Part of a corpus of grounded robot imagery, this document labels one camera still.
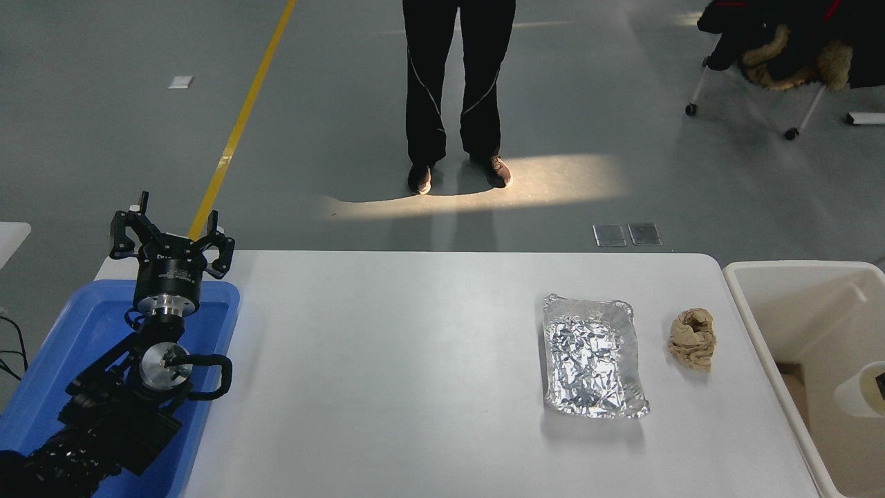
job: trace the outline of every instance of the sneaker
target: sneaker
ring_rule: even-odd
[[[409,190],[413,194],[424,195],[430,192],[430,167],[433,165],[413,164],[409,170]]]
[[[477,157],[471,154],[470,160],[482,167],[486,168],[486,179],[489,183],[498,189],[503,189],[513,183],[513,177],[510,169],[501,156],[492,156],[490,158]]]

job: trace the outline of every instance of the crumpled aluminum foil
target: crumpled aluminum foil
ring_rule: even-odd
[[[639,418],[649,403],[639,382],[633,308],[623,301],[544,300],[546,402],[592,418]]]

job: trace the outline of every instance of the gray floor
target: gray floor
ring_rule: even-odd
[[[0,306],[32,355],[101,265],[115,210],[147,190],[152,221],[188,231],[284,5],[6,3],[0,220],[33,232],[0,270]],[[215,205],[239,248],[596,252],[594,223],[655,222],[662,246],[609,250],[722,266],[885,253],[885,128],[842,122],[885,112],[885,93],[827,94],[787,142],[815,88],[729,71],[686,117],[714,42],[694,26],[705,0],[519,2],[499,80],[504,191],[460,150],[456,37],[449,156],[420,198],[404,181],[400,2],[356,5],[296,5]],[[178,74],[191,89],[166,89]],[[14,388],[0,377],[0,407]]]

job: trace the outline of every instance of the black pants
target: black pants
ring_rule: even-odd
[[[409,47],[405,135],[415,164],[445,157],[440,108],[458,8],[465,70],[461,143],[467,153],[484,157],[498,154],[501,147],[496,82],[510,42],[516,0],[403,0]]]

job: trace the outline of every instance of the white paper cup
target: white paper cup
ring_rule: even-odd
[[[851,416],[885,416],[885,401],[876,376],[885,372],[885,362],[872,362],[836,387],[835,403]]]

